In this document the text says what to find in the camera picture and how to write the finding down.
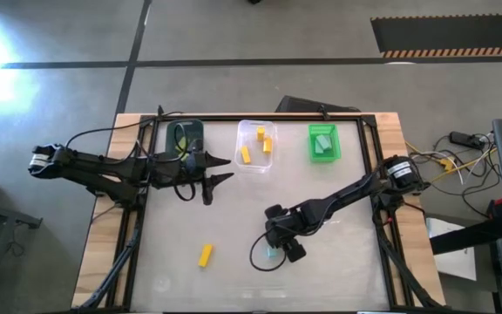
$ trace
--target clear plastic container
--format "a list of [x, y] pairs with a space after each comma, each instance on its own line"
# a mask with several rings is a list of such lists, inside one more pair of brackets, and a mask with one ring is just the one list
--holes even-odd
[[[257, 139], [257, 130], [259, 127], [265, 129], [265, 139], [272, 139], [272, 150], [270, 153], [264, 153], [264, 140]], [[276, 126], [270, 121], [242, 120], [237, 126], [237, 142], [235, 143], [235, 163], [241, 170], [250, 173], [264, 174], [272, 167], [273, 155], [276, 150], [277, 137]], [[250, 162], [243, 162], [241, 149], [248, 148]]]

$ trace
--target concrete floor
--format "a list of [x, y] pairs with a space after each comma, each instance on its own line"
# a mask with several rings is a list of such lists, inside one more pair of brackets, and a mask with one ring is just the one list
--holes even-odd
[[[123, 61], [142, 0], [0, 0], [0, 63]], [[139, 59], [378, 57], [369, 17], [502, 13], [502, 0], [154, 0]], [[0, 313], [65, 310], [71, 303], [94, 203], [70, 182], [31, 178], [35, 145], [110, 126], [125, 69], [0, 70], [0, 203], [44, 218], [20, 232], [26, 254], [0, 274]], [[137, 69], [128, 113], [272, 112], [283, 95], [363, 111], [399, 112], [404, 136], [422, 149], [452, 130], [488, 133], [502, 118], [502, 63], [448, 65], [256, 66]], [[109, 133], [74, 142], [103, 153]], [[432, 177], [438, 169], [423, 167]], [[460, 191], [458, 178], [440, 182]], [[502, 187], [474, 195], [484, 207]], [[457, 197], [428, 190], [431, 214], [476, 221]], [[485, 248], [478, 282], [442, 276], [447, 303], [491, 311]]]

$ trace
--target wooden table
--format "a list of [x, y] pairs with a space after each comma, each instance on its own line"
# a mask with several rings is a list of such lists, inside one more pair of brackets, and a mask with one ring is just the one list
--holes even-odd
[[[241, 113], [241, 115], [275, 114], [275, 113]], [[296, 117], [311, 113], [293, 113]], [[400, 121], [397, 113], [331, 113], [331, 115], [364, 115], [373, 114], [376, 116], [379, 139], [383, 150], [383, 157], [388, 158], [393, 155], [407, 155], [404, 136], [400, 127]], [[140, 121], [141, 116], [145, 114], [125, 113], [119, 114], [115, 126], [126, 126]], [[112, 158], [123, 158], [128, 155], [136, 141], [138, 128], [136, 126], [115, 130], [112, 134], [112, 140], [108, 149], [108, 156]], [[369, 149], [374, 148], [372, 142], [368, 140]], [[413, 204], [419, 204], [419, 198], [407, 196], [406, 201]], [[97, 215], [113, 205], [107, 197], [100, 197], [96, 201], [94, 215]], [[75, 289], [72, 305], [81, 305], [101, 284], [105, 275], [112, 267], [113, 256], [118, 240], [118, 230], [121, 221], [121, 210], [112, 210], [106, 215], [99, 217], [92, 225], [88, 234], [85, 254], [78, 274], [77, 288]], [[400, 231], [401, 242], [404, 250], [404, 257], [408, 268], [412, 271], [417, 280], [430, 293], [431, 297], [437, 302], [444, 304], [444, 295], [439, 281], [437, 267], [423, 214], [413, 208], [402, 207], [397, 211], [397, 223]], [[123, 290], [125, 288], [126, 268], [119, 278], [118, 293], [115, 300], [121, 303]], [[404, 304], [404, 295], [402, 294], [400, 277], [392, 267], [392, 276], [397, 292], [397, 303]]]

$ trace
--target yellow wooden block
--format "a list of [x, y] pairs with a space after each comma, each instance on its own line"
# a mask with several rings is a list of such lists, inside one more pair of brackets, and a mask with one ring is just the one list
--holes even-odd
[[208, 258], [210, 257], [210, 254], [212, 252], [213, 252], [213, 245], [212, 244], [205, 244], [205, 246], [202, 248], [202, 253], [200, 254], [200, 260], [199, 260], [200, 267], [207, 266]]
[[251, 163], [251, 157], [249, 157], [248, 147], [244, 146], [241, 148], [241, 158], [243, 158], [244, 164]]
[[257, 140], [258, 141], [265, 140], [265, 127], [264, 126], [257, 127]]
[[270, 154], [272, 152], [272, 138], [267, 136], [262, 144], [262, 152]]

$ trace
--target wire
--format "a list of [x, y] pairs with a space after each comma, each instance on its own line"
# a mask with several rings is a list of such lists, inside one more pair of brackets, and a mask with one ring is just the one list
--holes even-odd
[[182, 201], [191, 201], [193, 198], [195, 198], [195, 195], [196, 195], [196, 189], [195, 189], [195, 184], [194, 182], [189, 182], [189, 187], [191, 188], [191, 196], [189, 198], [186, 198], [184, 197], [179, 189], [178, 189], [178, 184], [174, 181], [173, 182], [173, 192], [175, 192], [175, 194], [182, 200]]
[[[494, 169], [495, 167], [499, 167], [499, 165], [492, 165], [492, 169]], [[489, 175], [492, 173], [492, 172], [495, 172], [497, 174], [497, 181], [495, 183], [493, 183], [492, 185], [488, 186], [488, 187], [485, 187], [485, 188], [480, 188], [480, 187], [483, 187], [485, 185], [485, 183], [487, 182], [487, 179], [489, 178]], [[452, 192], [449, 192], [449, 191], [445, 191], [441, 188], [439, 188], [437, 185], [435, 184], [431, 184], [432, 187], [434, 187], [437, 191], [443, 193], [443, 194], [446, 194], [446, 195], [452, 195], [452, 196], [460, 196], [462, 197], [462, 200], [463, 202], [470, 208], [470, 210], [474, 211], [475, 213], [477, 213], [478, 215], [481, 215], [485, 218], [489, 218], [487, 217], [487, 215], [481, 213], [479, 210], [477, 210], [475, 207], [473, 207], [469, 202], [468, 200], [466, 199], [466, 196], [467, 195], [473, 195], [473, 194], [476, 194], [476, 193], [479, 193], [479, 192], [483, 192], [483, 191], [486, 191], [490, 188], [494, 188], [496, 187], [499, 183], [500, 183], [501, 179], [500, 179], [500, 176], [499, 176], [499, 172], [497, 170], [495, 171], [492, 171], [491, 169], [487, 172], [487, 174], [485, 175], [484, 179], [482, 180], [481, 184], [477, 185], [477, 186], [473, 186], [473, 187], [468, 187], [466, 188], [464, 191], [462, 191], [462, 193], [452, 193]]]
[[445, 136], [441, 137], [440, 139], [438, 139], [437, 142], [435, 142], [435, 144], [433, 144], [433, 150], [434, 151], [437, 150], [437, 146], [439, 146], [439, 143], [441, 142], [441, 140], [448, 139], [448, 138], [449, 138], [449, 135], [445, 135]]
[[259, 241], [260, 241], [263, 237], [267, 236], [268, 232], [270, 232], [273, 228], [274, 228], [274, 227], [269, 228], [269, 229], [267, 230], [267, 232], [265, 232], [265, 233], [263, 233], [261, 236], [259, 236], [259, 237], [257, 238], [257, 240], [255, 240], [255, 241], [253, 242], [253, 245], [251, 246], [251, 250], [249, 251], [249, 262], [251, 263], [251, 266], [253, 266], [253, 268], [254, 268], [254, 269], [256, 269], [256, 270], [260, 270], [260, 271], [274, 271], [274, 270], [278, 270], [278, 269], [279, 269], [279, 268], [280, 268], [280, 267], [284, 264], [284, 262], [286, 262], [286, 257], [287, 257], [287, 254], [286, 254], [286, 251], [284, 251], [284, 258], [282, 259], [282, 261], [281, 261], [278, 265], [274, 266], [273, 268], [270, 268], [270, 269], [263, 269], [263, 268], [261, 268], [261, 267], [259, 267], [259, 266], [255, 265], [255, 263], [253, 263], [253, 250], [254, 250], [254, 247], [257, 245], [257, 243], [258, 243], [258, 242], [259, 242]]
[[[129, 158], [131, 158], [131, 155], [135, 153], [135, 149], [137, 149], [137, 145], [138, 144], [139, 144], [139, 141], [137, 140], [135, 142], [135, 144], [132, 146], [131, 152], [126, 157], [124, 157], [124, 158], [122, 158], [120, 160], [106, 161], [106, 162], [104, 162], [104, 161], [101, 161], [101, 162], [100, 161], [94, 161], [94, 162], [95, 163], [101, 163], [101, 164], [104, 164], [104, 165], [118, 165], [120, 163], [123, 163], [123, 162], [129, 160]], [[137, 157], [137, 159], [143, 160], [143, 159], [146, 159], [146, 157]]]
[[12, 233], [12, 239], [9, 243], [7, 243], [7, 249], [5, 250], [5, 252], [11, 251], [11, 254], [14, 257], [20, 257], [24, 254], [24, 246], [21, 243], [17, 242], [15, 238], [15, 231], [17, 230], [17, 227], [23, 224], [23, 222], [18, 222], [17, 225], [15, 225]]
[[408, 142], [408, 140], [405, 140], [404, 142], [406, 143], [406, 146], [411, 148], [414, 152], [421, 153], [421, 151], [419, 149], [417, 149], [415, 146], [411, 145], [410, 142]]
[[441, 156], [444, 156], [446, 159], [450, 160], [452, 165], [454, 165], [454, 169], [451, 170], [451, 171], [458, 171], [458, 178], [460, 179], [460, 184], [464, 185], [464, 178], [462, 177], [462, 174], [460, 173], [460, 169], [458, 168], [458, 165], [456, 162], [454, 162], [454, 160], [443, 154], [443, 153], [440, 153], [440, 152], [423, 152], [423, 153], [420, 153], [420, 154], [438, 154], [438, 155], [441, 155]]
[[146, 157], [148, 157], [148, 156], [149, 156], [149, 155], [148, 155], [148, 152], [145, 150], [145, 148], [143, 147], [143, 145], [142, 145], [142, 144], [140, 144], [139, 140], [137, 140], [136, 144], [139, 146], [140, 151], [141, 151], [141, 152], [142, 152], [142, 153], [143, 153]]
[[94, 221], [95, 221], [95, 220], [97, 220], [100, 216], [105, 215], [105, 214], [109, 213], [112, 209], [114, 209], [114, 208], [118, 208], [118, 207], [119, 207], [119, 204], [118, 204], [118, 203], [115, 203], [115, 204], [113, 204], [113, 206], [111, 206], [110, 208], [106, 209], [105, 211], [101, 212], [101, 213], [100, 213], [100, 214], [98, 214], [98, 215], [95, 215], [95, 216], [94, 216], [94, 217], [92, 217], [92, 219], [91, 219], [91, 224], [93, 224], [93, 223], [94, 223]]
[[476, 160], [476, 163], [474, 163], [474, 167], [471, 168], [470, 172], [468, 173], [468, 176], [466, 176], [466, 182], [468, 182], [468, 180], [470, 179], [471, 173], [474, 171], [474, 169], [479, 164], [479, 162], [482, 161], [485, 158], [485, 156], [487, 154], [489, 154], [490, 152], [491, 152], [491, 148], [487, 149], [485, 151], [485, 153], [481, 154], [481, 156]]
[[[493, 153], [495, 153], [496, 151], [497, 151], [497, 148], [493, 148], [493, 149], [491, 150], [491, 152], [489, 152], [489, 154], [493, 154]], [[468, 162], [468, 163], [465, 163], [464, 165], [462, 165], [462, 166], [458, 167], [458, 169], [463, 169], [463, 168], [469, 167], [469, 166], [471, 166], [471, 165], [475, 164], [477, 161], [478, 161], [478, 159], [476, 159], [476, 160], [472, 160], [472, 161], [470, 161], [470, 162]], [[438, 176], [434, 177], [433, 179], [431, 179], [431, 180], [430, 180], [430, 183], [435, 182], [435, 181], [438, 181], [438, 180], [441, 180], [441, 179], [442, 179], [443, 177], [445, 177], [447, 174], [452, 174], [452, 173], [454, 173], [455, 171], [457, 171], [457, 169], [453, 169], [453, 170], [449, 170], [449, 171], [447, 171], [447, 172], [444, 172], [444, 173], [442, 173], [442, 174], [440, 174], [440, 175], [438, 175]]]
[[69, 148], [69, 145], [78, 137], [80, 136], [83, 136], [83, 135], [87, 135], [87, 134], [90, 134], [90, 133], [97, 133], [97, 132], [104, 132], [104, 131], [113, 131], [113, 130], [120, 130], [120, 129], [124, 129], [124, 128], [128, 128], [128, 127], [131, 127], [131, 126], [138, 126], [138, 125], [141, 125], [145, 122], [148, 122], [148, 121], [153, 121], [153, 120], [156, 120], [157, 117], [152, 117], [152, 118], [149, 118], [149, 119], [143, 119], [137, 123], [133, 123], [133, 124], [130, 124], [130, 125], [126, 125], [126, 126], [114, 126], [114, 127], [104, 127], [104, 128], [99, 128], [99, 129], [92, 129], [92, 130], [88, 130], [88, 131], [84, 131], [84, 132], [81, 132], [81, 133], [77, 133], [75, 135], [73, 135], [69, 140], [67, 140], [67, 144], [65, 144], [65, 148]]
[[419, 210], [420, 212], [422, 212], [425, 215], [425, 210], [423, 208], [420, 208], [419, 206], [410, 204], [408, 202], [404, 202], [404, 205], [406, 205], [408, 207], [411, 207], [411, 208], [414, 208], [414, 209], [417, 209], [417, 210]]
[[[450, 151], [450, 150], [448, 150], [448, 149], [441, 149], [441, 150], [439, 150], [439, 152], [440, 152], [440, 153], [447, 153], [447, 154], [449, 154], [450, 156], [453, 156], [453, 157], [454, 157], [454, 159], [457, 161], [457, 163], [458, 163], [459, 165], [464, 165], [464, 164], [465, 164], [465, 162], [464, 162], [462, 159], [460, 159], [460, 157], [458, 157], [458, 154], [453, 153], [452, 151]], [[462, 169], [460, 169], [460, 170], [465, 170], [465, 171], [468, 171], [468, 172], [470, 172], [470, 171], [471, 171], [471, 169], [469, 169], [468, 167], [466, 167], [466, 168], [462, 168]], [[483, 171], [482, 171], [482, 173], [481, 173], [481, 174], [476, 174], [476, 172], [473, 172], [471, 175], [473, 175], [473, 176], [475, 176], [475, 177], [478, 177], [478, 178], [482, 178], [482, 177], [485, 175], [485, 173], [486, 173], [486, 172], [487, 172], [487, 163], [484, 163], [484, 169], [483, 169]]]
[[324, 209], [324, 212], [322, 212], [322, 217], [321, 217], [321, 220], [319, 221], [319, 223], [317, 223], [317, 226], [316, 228], [311, 231], [311, 232], [308, 232], [308, 233], [303, 233], [303, 232], [299, 232], [299, 231], [295, 231], [293, 229], [290, 229], [290, 228], [286, 228], [284, 226], [280, 226], [280, 225], [275, 225], [276, 228], [280, 228], [280, 229], [283, 229], [283, 230], [286, 230], [290, 233], [293, 233], [294, 235], [298, 235], [298, 236], [312, 236], [314, 235], [315, 233], [317, 233], [317, 231], [319, 231], [319, 229], [322, 227], [322, 224], [324, 223], [324, 219], [325, 217], [327, 216], [327, 214], [329, 213], [329, 209], [330, 207], [336, 203], [336, 201], [338, 201], [338, 199], [334, 199], [325, 209]]
[[[497, 145], [495, 145], [493, 143], [490, 146], [490, 148], [492, 148], [492, 151], [496, 151], [497, 150]], [[495, 169], [495, 165], [493, 164], [493, 160], [492, 160], [491, 154], [487, 155], [487, 163], [489, 163], [489, 165], [491, 166], [493, 172], [500, 178], [500, 180], [502, 180], [502, 173], [500, 173], [500, 170]]]
[[[178, 140], [178, 137], [177, 137], [177, 129], [178, 127], [180, 128], [181, 130], [181, 138], [182, 139], [185, 139], [185, 146], [181, 147], [180, 146], [180, 140]], [[172, 158], [172, 159], [169, 159], [169, 160], [156, 160], [156, 162], [158, 163], [167, 163], [167, 162], [175, 162], [175, 161], [179, 161], [181, 160], [183, 157], [185, 157], [185, 155], [187, 154], [187, 147], [188, 147], [188, 144], [187, 144], [187, 132], [185, 130], [185, 127], [183, 127], [182, 124], [178, 123], [175, 125], [175, 127], [173, 128], [173, 140], [175, 141], [175, 146], [181, 150], [181, 155], [175, 157], [175, 158]]]

